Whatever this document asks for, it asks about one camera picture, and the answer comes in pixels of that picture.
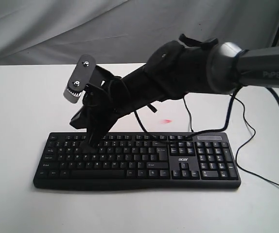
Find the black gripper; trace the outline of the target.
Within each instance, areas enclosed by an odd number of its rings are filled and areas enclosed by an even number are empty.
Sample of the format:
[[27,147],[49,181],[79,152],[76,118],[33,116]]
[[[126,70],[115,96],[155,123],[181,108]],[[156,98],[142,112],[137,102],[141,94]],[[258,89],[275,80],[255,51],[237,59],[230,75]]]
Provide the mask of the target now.
[[130,113],[130,78],[114,76],[102,87],[88,86],[82,92],[82,107],[70,120],[70,126],[86,129],[81,143],[83,153],[96,153],[102,136],[107,134],[119,118]]

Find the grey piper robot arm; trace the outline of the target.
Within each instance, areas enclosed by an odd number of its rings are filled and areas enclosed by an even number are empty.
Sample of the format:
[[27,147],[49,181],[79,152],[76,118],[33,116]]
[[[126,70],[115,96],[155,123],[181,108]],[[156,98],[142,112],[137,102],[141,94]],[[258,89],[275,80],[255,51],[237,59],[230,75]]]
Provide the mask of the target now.
[[86,130],[83,148],[88,150],[118,119],[155,101],[179,100],[188,93],[235,96],[246,86],[279,88],[279,47],[244,50],[216,38],[200,42],[182,34],[124,77],[82,55],[64,97],[83,103],[70,125]]

